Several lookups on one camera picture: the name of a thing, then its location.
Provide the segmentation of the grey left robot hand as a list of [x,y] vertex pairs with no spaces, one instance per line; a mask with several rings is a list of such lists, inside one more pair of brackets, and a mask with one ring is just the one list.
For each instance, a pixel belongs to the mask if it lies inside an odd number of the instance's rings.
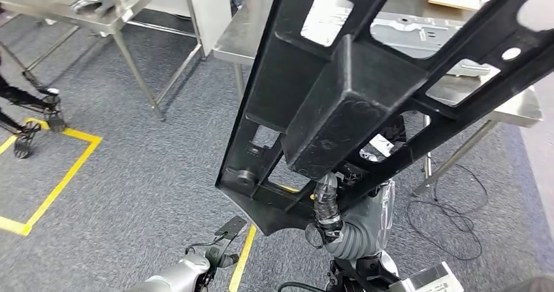
[[225,248],[218,248],[215,246],[210,246],[207,249],[205,257],[210,262],[210,267],[207,272],[203,274],[199,291],[208,291],[208,286],[213,281],[217,269],[231,267],[238,263],[239,255],[237,253],[227,254],[225,251]]

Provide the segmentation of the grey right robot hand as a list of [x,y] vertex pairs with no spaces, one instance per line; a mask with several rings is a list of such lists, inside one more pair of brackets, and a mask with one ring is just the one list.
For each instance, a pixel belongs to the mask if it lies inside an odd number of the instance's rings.
[[395,182],[388,179],[375,196],[341,213],[338,209],[338,179],[330,173],[316,183],[314,211],[323,247],[335,258],[360,259],[385,249],[393,224]]

